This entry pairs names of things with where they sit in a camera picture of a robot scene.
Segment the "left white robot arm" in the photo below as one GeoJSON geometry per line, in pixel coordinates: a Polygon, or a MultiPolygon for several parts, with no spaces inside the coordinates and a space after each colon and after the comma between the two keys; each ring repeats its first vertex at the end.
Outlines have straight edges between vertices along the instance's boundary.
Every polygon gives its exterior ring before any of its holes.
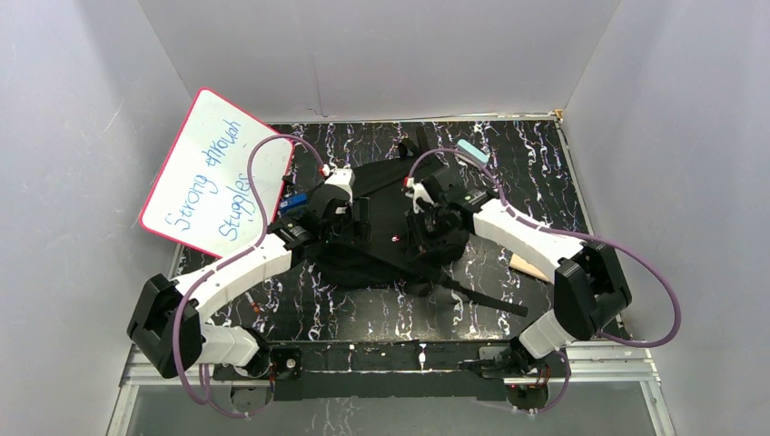
{"type": "Polygon", "coordinates": [[[309,201],[269,224],[255,241],[201,269],[169,279],[156,274],[143,286],[127,334],[164,379],[193,365],[230,365],[250,378],[272,367],[271,344],[244,327],[208,320],[261,282],[286,273],[345,230],[365,231],[370,199],[323,184],[309,201]]]}

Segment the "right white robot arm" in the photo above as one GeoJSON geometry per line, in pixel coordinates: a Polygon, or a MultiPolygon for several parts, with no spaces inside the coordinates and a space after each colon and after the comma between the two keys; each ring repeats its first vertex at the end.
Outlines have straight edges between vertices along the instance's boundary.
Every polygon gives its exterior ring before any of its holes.
{"type": "Polygon", "coordinates": [[[517,255],[543,273],[553,286],[549,310],[511,342],[513,368],[536,375],[548,355],[577,341],[596,337],[632,302],[617,252],[583,233],[559,233],[534,220],[499,193],[470,190],[452,180],[449,169],[417,180],[408,175],[408,214],[420,237],[465,230],[517,255]]]}

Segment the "black student backpack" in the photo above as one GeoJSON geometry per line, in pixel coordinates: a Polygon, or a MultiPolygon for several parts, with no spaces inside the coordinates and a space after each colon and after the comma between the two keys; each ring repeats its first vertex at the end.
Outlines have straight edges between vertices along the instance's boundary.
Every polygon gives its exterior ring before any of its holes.
{"type": "Polygon", "coordinates": [[[353,197],[367,196],[371,207],[371,242],[350,243],[335,240],[308,253],[330,284],[345,288],[364,288],[404,281],[415,285],[420,294],[428,294],[433,285],[459,292],[472,302],[495,310],[526,316],[527,308],[472,291],[451,279],[445,268],[461,256],[409,256],[406,212],[411,199],[404,194],[404,180],[417,180],[443,167],[459,174],[455,163],[445,165],[428,143],[424,128],[416,130],[417,139],[402,140],[396,159],[367,163],[354,169],[353,197]]]}

